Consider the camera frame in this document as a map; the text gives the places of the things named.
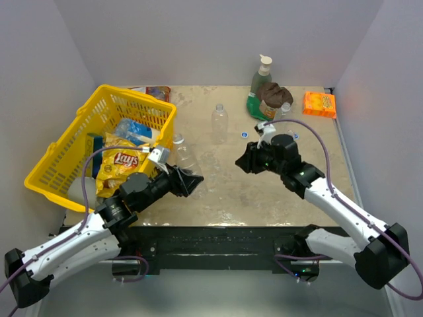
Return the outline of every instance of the chip bag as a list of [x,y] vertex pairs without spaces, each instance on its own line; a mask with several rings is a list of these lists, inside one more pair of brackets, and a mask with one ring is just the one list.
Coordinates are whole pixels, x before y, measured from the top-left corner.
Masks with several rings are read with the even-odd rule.
[[[106,133],[104,146],[136,147],[127,139],[122,139],[110,133]],[[130,174],[139,172],[146,157],[147,154],[137,150],[113,149],[104,151],[100,171],[95,181],[97,196],[104,198],[112,196]]]

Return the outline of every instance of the white backdrop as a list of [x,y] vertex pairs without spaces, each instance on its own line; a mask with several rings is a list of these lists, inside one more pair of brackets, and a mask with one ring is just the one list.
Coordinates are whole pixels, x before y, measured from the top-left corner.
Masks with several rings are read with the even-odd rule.
[[[94,81],[52,0],[0,1],[0,43],[3,283],[3,255],[45,242],[63,220],[63,209],[24,188],[24,179],[74,119],[94,90]],[[7,288],[0,295],[0,316],[14,306]]]
[[333,87],[382,0],[55,0],[96,84]]
[[[364,207],[408,231],[423,269],[423,3],[385,0],[335,88],[339,120]],[[420,294],[409,267],[395,281]],[[404,300],[404,316],[423,302]]]

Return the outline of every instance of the yellow basket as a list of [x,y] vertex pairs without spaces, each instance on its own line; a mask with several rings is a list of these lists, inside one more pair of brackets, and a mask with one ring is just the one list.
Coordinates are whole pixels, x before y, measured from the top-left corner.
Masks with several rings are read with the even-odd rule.
[[[176,107],[152,96],[109,85],[99,86],[77,111],[77,117],[56,143],[52,143],[40,162],[25,179],[25,186],[41,193],[50,201],[74,211],[85,208],[67,198],[67,190],[78,176],[86,160],[85,138],[88,133],[104,136],[113,132],[122,118],[129,118],[160,130],[154,146],[172,146]],[[154,164],[145,160],[141,172],[152,177]]]

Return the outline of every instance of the soap dispenser bottle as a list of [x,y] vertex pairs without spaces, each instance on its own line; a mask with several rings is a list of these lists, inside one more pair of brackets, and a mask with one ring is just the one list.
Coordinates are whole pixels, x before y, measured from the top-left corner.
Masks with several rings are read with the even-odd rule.
[[263,55],[260,55],[260,57],[262,65],[254,74],[251,81],[250,93],[253,93],[254,95],[257,93],[257,90],[260,88],[261,85],[263,85],[264,83],[272,82],[272,76],[270,74],[270,64],[272,64],[272,59],[268,56]]
[[251,89],[247,98],[247,110],[250,115],[256,119],[268,120],[260,111],[260,101],[256,97],[256,93],[261,85],[272,82],[272,76],[270,74],[270,64],[272,64],[272,59],[263,55],[260,55],[260,57],[262,65],[252,77]]

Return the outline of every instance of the orange snack box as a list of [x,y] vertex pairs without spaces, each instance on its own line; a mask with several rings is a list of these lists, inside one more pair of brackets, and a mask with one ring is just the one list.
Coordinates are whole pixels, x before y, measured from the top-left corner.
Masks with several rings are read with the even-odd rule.
[[305,92],[303,103],[303,114],[336,118],[335,96],[333,94],[307,91]]

